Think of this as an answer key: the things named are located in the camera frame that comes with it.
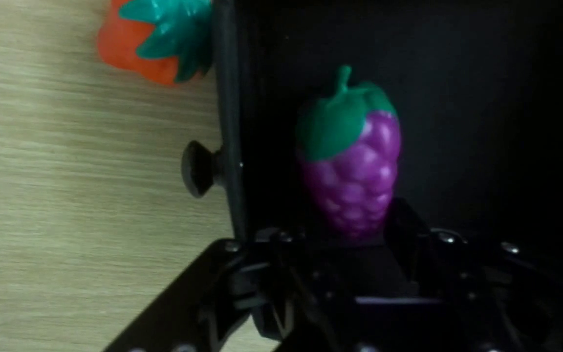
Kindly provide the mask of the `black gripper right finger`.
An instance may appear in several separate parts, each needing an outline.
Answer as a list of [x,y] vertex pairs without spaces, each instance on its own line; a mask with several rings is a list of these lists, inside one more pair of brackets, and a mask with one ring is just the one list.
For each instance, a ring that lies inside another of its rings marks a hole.
[[405,278],[456,317],[466,352],[563,352],[563,263],[523,241],[431,227],[396,200],[386,239]]

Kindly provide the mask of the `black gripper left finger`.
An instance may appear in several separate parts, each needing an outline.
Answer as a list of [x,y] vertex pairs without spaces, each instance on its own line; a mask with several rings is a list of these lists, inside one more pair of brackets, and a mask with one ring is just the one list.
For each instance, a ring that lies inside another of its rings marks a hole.
[[224,352],[249,319],[274,352],[335,352],[306,261],[284,233],[216,241],[102,352]]

